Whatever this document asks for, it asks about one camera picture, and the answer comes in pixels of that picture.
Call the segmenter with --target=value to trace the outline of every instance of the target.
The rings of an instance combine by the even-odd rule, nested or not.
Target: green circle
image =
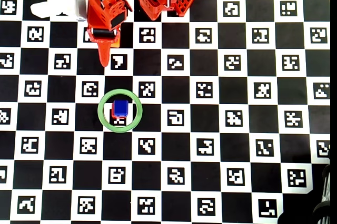
[[[104,116],[104,104],[107,102],[108,99],[110,99],[112,96],[118,95],[118,94],[124,94],[126,96],[129,96],[130,98],[132,98],[135,103],[136,103],[136,107],[137,107],[137,114],[135,119],[127,126],[125,127],[115,127],[112,126],[110,123],[107,122],[105,116]],[[137,95],[135,95],[133,92],[129,91],[129,90],[125,90],[125,89],[115,89],[115,90],[111,90],[108,91],[101,99],[98,108],[97,108],[97,113],[98,113],[98,118],[100,119],[100,122],[102,123],[102,125],[104,127],[106,127],[107,129],[111,130],[112,132],[116,132],[116,133],[124,133],[129,131],[130,129],[135,128],[138,123],[141,121],[142,119],[142,115],[143,115],[143,107],[142,107],[142,103],[139,100],[139,98],[137,97]]]

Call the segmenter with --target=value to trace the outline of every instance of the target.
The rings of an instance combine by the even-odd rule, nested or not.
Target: checkerboard
[[[262,224],[320,202],[330,0],[195,0],[153,22],[128,0],[106,68],[86,22],[34,2],[0,0],[1,224]],[[117,88],[143,104],[124,134],[97,117]]]

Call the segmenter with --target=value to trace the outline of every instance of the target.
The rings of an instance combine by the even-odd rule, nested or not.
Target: small cube
[[[113,104],[113,115],[116,117],[126,117],[128,114],[128,101],[115,100]]]

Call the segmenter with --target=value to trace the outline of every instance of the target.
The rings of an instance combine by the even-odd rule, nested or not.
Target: green ring
[[[107,120],[106,120],[106,118],[104,116],[104,104],[112,96],[115,96],[115,95],[118,95],[118,94],[124,94],[124,95],[129,96],[130,98],[132,98],[135,101],[136,107],[137,107],[137,114],[136,114],[135,119],[129,125],[127,125],[125,127],[115,127],[115,126],[112,126],[110,123],[107,122]],[[125,89],[115,89],[115,90],[108,91],[102,97],[100,103],[98,104],[97,113],[98,113],[98,118],[100,119],[100,122],[102,123],[102,125],[104,127],[106,127],[107,129],[111,130],[112,132],[124,133],[124,132],[127,132],[127,131],[135,128],[138,125],[138,123],[141,121],[142,115],[143,115],[143,107],[142,107],[141,101],[139,100],[139,98],[137,97],[137,95],[135,95],[133,92],[131,92],[129,90],[125,90]]]

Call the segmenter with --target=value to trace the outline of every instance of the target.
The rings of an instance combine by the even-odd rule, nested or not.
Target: white square
[[[133,23],[133,48],[134,49],[161,49],[162,48],[162,23],[159,23],[159,22],[135,22]]]
[[[191,76],[190,104],[219,104],[219,77]]]
[[[17,102],[0,102],[0,118],[0,131],[16,131]]]
[[[326,96],[324,90],[320,93],[319,90],[314,90],[314,83],[322,83],[320,87],[326,88],[327,85],[330,88],[330,77],[307,77],[306,78],[306,89],[308,92],[308,105],[321,105],[321,106],[329,106],[330,99],[317,99],[320,96]]]
[[[162,104],[162,132],[191,132],[191,107],[189,104]]]
[[[221,162],[220,167],[221,192],[252,192],[250,162]],[[240,172],[231,171],[232,168],[240,169]]]
[[[45,131],[18,130],[15,134],[14,159],[44,160],[45,138]]]
[[[312,43],[311,30],[321,30],[326,36],[327,43]],[[330,22],[304,22],[304,47],[305,49],[330,49]]]
[[[77,23],[77,48],[80,49],[98,49],[97,43],[90,41],[88,28],[88,21]]]
[[[245,23],[246,0],[217,0],[217,22]]]
[[[0,167],[7,167],[6,170],[0,168],[0,190],[13,189],[14,160],[0,160]]]
[[[291,16],[293,10],[297,11],[296,16]],[[276,23],[304,22],[303,0],[274,0],[274,15]]]
[[[103,160],[102,190],[131,191],[131,188],[132,188],[132,161]]]
[[[103,137],[102,131],[75,131],[74,160],[103,160]]]
[[[95,198],[95,207],[94,207],[95,213],[86,214],[85,209],[82,209],[83,213],[78,213],[80,197],[90,197],[90,200]],[[102,212],[102,191],[101,190],[72,190],[71,220],[84,220],[85,219],[85,220],[99,220],[100,221],[101,212]]]
[[[309,134],[309,110],[307,105],[278,105],[277,110],[279,113],[279,133],[280,134]],[[285,111],[301,111],[303,127],[286,127]]]
[[[104,96],[105,77],[98,75],[76,76],[76,103],[98,104]]]
[[[226,118],[226,111],[228,111],[227,115],[231,111],[235,111],[236,117],[239,118],[240,121],[232,122],[231,118]],[[220,133],[249,133],[249,107],[248,105],[242,104],[230,104],[230,105],[219,105],[219,129]]]
[[[217,58],[220,77],[247,77],[246,49],[218,49]]]
[[[329,164],[330,159],[328,157],[329,145],[323,141],[330,142],[330,134],[310,134],[310,152],[312,164]]]
[[[49,48],[50,32],[49,21],[22,21],[21,48]]]
[[[138,214],[138,198],[154,198],[154,214],[153,215],[139,215]],[[150,208],[142,202],[141,208],[144,211],[151,211]],[[161,221],[162,220],[162,193],[161,191],[131,191],[131,220],[132,221]]]
[[[18,197],[19,196],[35,196],[32,201],[35,202],[35,207],[29,207],[34,213],[22,214],[17,213]],[[41,220],[41,208],[42,208],[42,190],[12,190],[12,203],[11,203],[11,220]]]
[[[179,169],[172,168],[183,168],[184,176],[182,176]],[[162,191],[191,191],[191,162],[162,161],[161,182]]]
[[[277,77],[248,77],[247,86],[249,105],[277,105]]]
[[[77,48],[49,48],[49,75],[76,76],[76,73]]]
[[[73,160],[44,160],[42,189],[72,190],[73,169]]]
[[[0,0],[0,21],[21,21],[23,12],[23,0]]]
[[[161,49],[162,76],[190,76],[189,49]]]
[[[111,48],[110,56],[104,68],[105,76],[133,76],[133,49]]]
[[[132,132],[132,160],[161,161],[162,134],[160,132]]]
[[[53,109],[60,109],[58,117],[53,116]],[[46,131],[75,131],[75,103],[47,103],[46,104]]]
[[[137,95],[142,104],[161,104],[162,77],[133,76],[132,92]]]
[[[277,216],[271,217],[260,217],[259,215],[259,199],[271,199],[276,200],[276,211]],[[277,219],[283,213],[283,196],[282,194],[270,194],[264,192],[253,192],[252,193],[252,210],[253,210],[253,222],[261,224],[277,224]]]
[[[268,39],[268,43],[253,43],[253,33],[257,33],[260,40]],[[247,49],[276,49],[275,23],[274,22],[251,22],[246,23]]]
[[[190,49],[217,49],[217,23],[193,22],[189,28]]]
[[[249,152],[251,162],[280,163],[280,135],[272,133],[249,133]]]
[[[209,207],[205,207],[205,212],[207,209],[209,212],[215,211],[215,216],[198,215],[198,199],[212,199],[215,200],[213,203],[205,203]],[[191,214],[192,222],[222,222],[222,197],[220,191],[191,191]]]
[[[104,117],[106,121],[109,123],[110,122],[110,117],[111,117],[111,109],[112,109],[112,104],[113,103],[105,103],[104,104]],[[133,104],[129,103],[128,104],[128,116],[126,117],[126,125],[131,124],[133,121]],[[113,125],[115,127],[125,127],[125,126],[120,126],[118,124]],[[107,129],[106,127],[103,127],[104,132],[111,132],[111,130]]]
[[[306,187],[291,187],[289,183],[296,185],[298,182],[303,182],[303,177],[297,177],[294,174],[293,180],[288,178],[288,170],[305,170],[304,178],[306,180]],[[284,194],[307,194],[313,189],[312,184],[312,170],[311,164],[294,164],[294,163],[281,163],[281,179],[282,179],[282,192]]]
[[[305,49],[276,49],[275,54],[277,77],[306,77]]]
[[[0,75],[19,75],[21,48],[0,47]]]
[[[48,75],[19,75],[19,103],[46,103]]]
[[[191,161],[192,162],[220,162],[220,134],[191,132]],[[204,139],[204,146],[198,147],[197,140]]]
[[[168,16],[168,11],[162,11],[162,23],[189,23],[189,22],[190,22],[190,9],[186,11],[184,16]]]

